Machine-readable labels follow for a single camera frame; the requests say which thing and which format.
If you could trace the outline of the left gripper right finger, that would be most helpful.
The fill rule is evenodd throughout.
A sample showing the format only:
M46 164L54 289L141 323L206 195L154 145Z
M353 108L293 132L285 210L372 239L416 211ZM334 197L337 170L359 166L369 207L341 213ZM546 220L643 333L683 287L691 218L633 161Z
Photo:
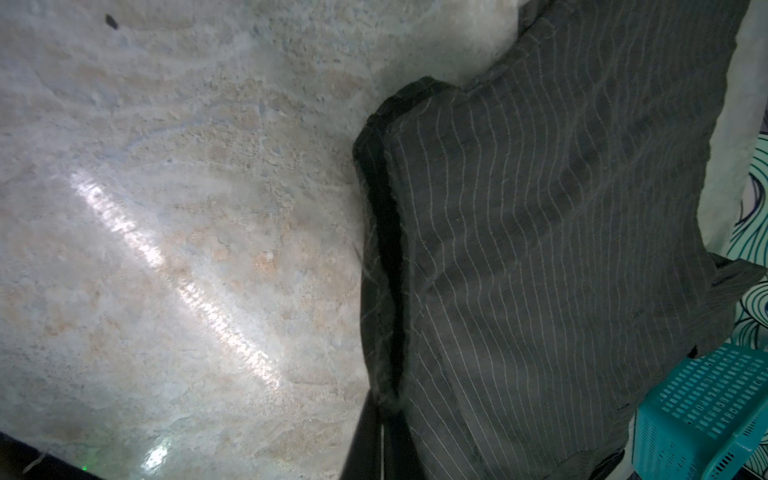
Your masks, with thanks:
M421 461L402 412L384 422L382 460L385 480L425 479Z

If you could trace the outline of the teal plastic basket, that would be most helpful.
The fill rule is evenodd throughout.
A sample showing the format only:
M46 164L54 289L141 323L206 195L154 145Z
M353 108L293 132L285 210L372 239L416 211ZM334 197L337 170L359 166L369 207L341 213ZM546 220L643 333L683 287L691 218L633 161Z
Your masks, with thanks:
M767 432L767 353L724 344L686 359L635 416L642 479L732 479Z

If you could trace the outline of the dark pinstriped long sleeve shirt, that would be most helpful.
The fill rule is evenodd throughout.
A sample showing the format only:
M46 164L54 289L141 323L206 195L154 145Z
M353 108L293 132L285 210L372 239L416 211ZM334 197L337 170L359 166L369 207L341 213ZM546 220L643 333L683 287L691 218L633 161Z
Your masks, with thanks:
M547 1L464 86L389 97L353 147L360 330L425 479L604 479L647 393L765 270L699 205L755 1Z

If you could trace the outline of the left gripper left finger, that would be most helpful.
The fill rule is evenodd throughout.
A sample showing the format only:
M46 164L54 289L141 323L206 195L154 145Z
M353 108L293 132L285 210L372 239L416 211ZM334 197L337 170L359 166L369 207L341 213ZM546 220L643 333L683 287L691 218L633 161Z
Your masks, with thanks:
M382 422L379 409L368 392L344 462L340 480L380 480Z

